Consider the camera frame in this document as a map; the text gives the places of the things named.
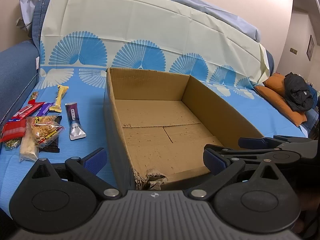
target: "orange pillow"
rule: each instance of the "orange pillow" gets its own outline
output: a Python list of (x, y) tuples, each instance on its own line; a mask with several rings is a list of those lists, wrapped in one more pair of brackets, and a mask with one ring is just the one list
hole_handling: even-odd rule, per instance
[(285, 99), (270, 88), (255, 86), (254, 89), (297, 127), (307, 120), (304, 113), (292, 111)]
[(264, 82), (264, 85), (284, 97), (284, 78), (285, 76), (274, 73)]

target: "cardboard box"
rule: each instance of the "cardboard box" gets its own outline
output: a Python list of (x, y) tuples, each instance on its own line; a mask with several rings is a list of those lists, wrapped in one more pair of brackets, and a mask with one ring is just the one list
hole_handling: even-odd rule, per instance
[(262, 137), (194, 77), (168, 72), (108, 68), (104, 115), (122, 192), (201, 183), (209, 173), (203, 164), (206, 144), (238, 148), (240, 137)]

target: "metal screw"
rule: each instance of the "metal screw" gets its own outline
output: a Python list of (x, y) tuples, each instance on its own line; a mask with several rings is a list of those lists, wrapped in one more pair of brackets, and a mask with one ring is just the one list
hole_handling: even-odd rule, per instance
[(108, 188), (103, 193), (107, 197), (115, 197), (119, 195), (119, 190), (116, 188)]
[(191, 191), (191, 195), (193, 195), (194, 197), (204, 197), (207, 195), (207, 192), (202, 189), (194, 189), (193, 191)]

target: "red snack package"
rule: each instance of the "red snack package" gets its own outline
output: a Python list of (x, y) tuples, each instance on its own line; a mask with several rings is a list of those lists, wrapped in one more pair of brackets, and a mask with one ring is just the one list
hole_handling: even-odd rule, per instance
[(7, 122), (2, 128), (0, 142), (23, 137), (26, 133), (26, 119), (16, 122)]
[(18, 112), (15, 113), (13, 117), (8, 122), (11, 121), (19, 121), (23, 118), (31, 115), (34, 111), (36, 111), (40, 106), (42, 106), (44, 102), (28, 104), (25, 107), (21, 108)]
[(28, 101), (28, 104), (35, 104), (36, 103), (36, 99), (38, 97), (38, 94), (39, 94), (39, 91), (35, 91), (31, 94), (30, 98), (29, 98), (29, 101)]

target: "black jacket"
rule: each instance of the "black jacket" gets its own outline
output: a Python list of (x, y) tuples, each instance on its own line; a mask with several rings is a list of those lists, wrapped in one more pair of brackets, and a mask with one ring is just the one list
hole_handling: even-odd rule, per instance
[(301, 76), (292, 72), (284, 78), (284, 99), (292, 111), (308, 111), (313, 104), (308, 85)]

